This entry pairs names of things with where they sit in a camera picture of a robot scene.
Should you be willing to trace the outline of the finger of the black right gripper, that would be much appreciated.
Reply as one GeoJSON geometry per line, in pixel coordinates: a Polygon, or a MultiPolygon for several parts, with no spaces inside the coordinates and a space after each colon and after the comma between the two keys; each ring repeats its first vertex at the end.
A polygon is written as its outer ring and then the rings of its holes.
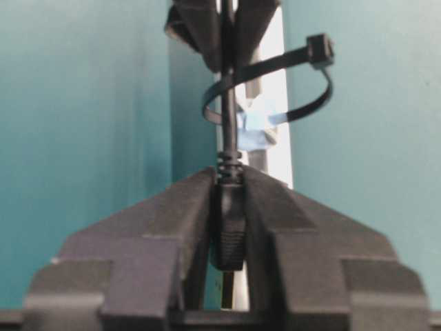
{"type": "Polygon", "coordinates": [[[259,46],[279,0],[239,0],[234,22],[234,65],[247,66],[259,46]]]}
{"type": "Polygon", "coordinates": [[[215,1],[173,1],[164,30],[200,53],[212,72],[221,70],[221,20],[215,1]]]}

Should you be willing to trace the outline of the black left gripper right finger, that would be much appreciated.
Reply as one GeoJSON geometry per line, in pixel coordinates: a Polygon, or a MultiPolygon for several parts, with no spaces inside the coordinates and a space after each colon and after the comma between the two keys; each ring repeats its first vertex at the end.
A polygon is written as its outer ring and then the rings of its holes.
{"type": "Polygon", "coordinates": [[[252,310],[275,330],[428,330],[419,276],[388,238],[244,169],[252,310]]]}

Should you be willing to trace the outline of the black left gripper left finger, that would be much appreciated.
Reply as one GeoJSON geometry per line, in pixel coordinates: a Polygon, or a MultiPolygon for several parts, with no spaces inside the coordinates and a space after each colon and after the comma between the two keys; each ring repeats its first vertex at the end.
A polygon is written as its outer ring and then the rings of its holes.
{"type": "Polygon", "coordinates": [[[203,305],[216,173],[71,234],[34,276],[24,330],[167,330],[172,310],[203,305]]]}

